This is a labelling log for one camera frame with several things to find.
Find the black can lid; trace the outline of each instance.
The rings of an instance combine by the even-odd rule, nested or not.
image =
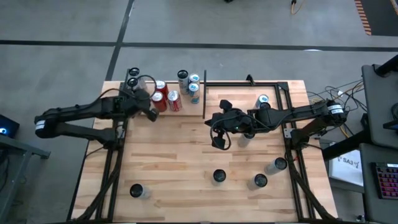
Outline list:
[[[177,76],[179,78],[187,78],[188,77],[188,72],[185,71],[185,70],[180,70],[180,71],[178,71]]]
[[[131,76],[139,75],[139,69],[138,68],[130,68],[129,75],[131,75]]]
[[[247,139],[252,139],[254,138],[254,134],[244,134],[244,137]]]
[[[268,183],[268,180],[264,174],[257,174],[254,177],[254,183],[259,187],[265,187]]]
[[[226,173],[222,169],[217,169],[213,173],[213,178],[217,182],[222,182],[226,178]]]
[[[129,80],[127,80],[127,85],[129,87],[134,87],[138,84],[138,79],[136,78],[130,78]]]
[[[271,108],[271,105],[269,103],[261,103],[260,104],[260,109],[266,109],[266,108]]]
[[[284,170],[287,167],[287,162],[284,158],[279,157],[275,160],[275,166],[280,170]]]
[[[140,197],[142,195],[142,192],[144,191],[144,188],[142,187],[141,184],[133,184],[130,188],[130,195],[132,197]]]

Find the blue light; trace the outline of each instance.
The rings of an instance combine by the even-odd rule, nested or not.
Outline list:
[[[0,128],[0,134],[7,134],[7,129],[5,128]]]

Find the keyboard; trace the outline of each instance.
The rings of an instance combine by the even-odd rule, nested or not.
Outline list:
[[[373,162],[372,167],[379,198],[398,200],[398,164]]]

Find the blue and white can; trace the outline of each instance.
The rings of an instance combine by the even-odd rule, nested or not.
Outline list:
[[[255,109],[259,109],[261,103],[268,103],[268,96],[265,94],[260,95],[257,100],[256,100],[256,104],[254,105]]]
[[[189,84],[191,83],[200,84],[200,77],[198,74],[193,73],[189,76]]]
[[[199,103],[200,89],[196,83],[189,84],[189,95],[191,96],[191,103]]]

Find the white paper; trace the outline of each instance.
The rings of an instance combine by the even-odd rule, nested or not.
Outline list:
[[[361,153],[353,150],[329,162],[329,177],[363,187]]]

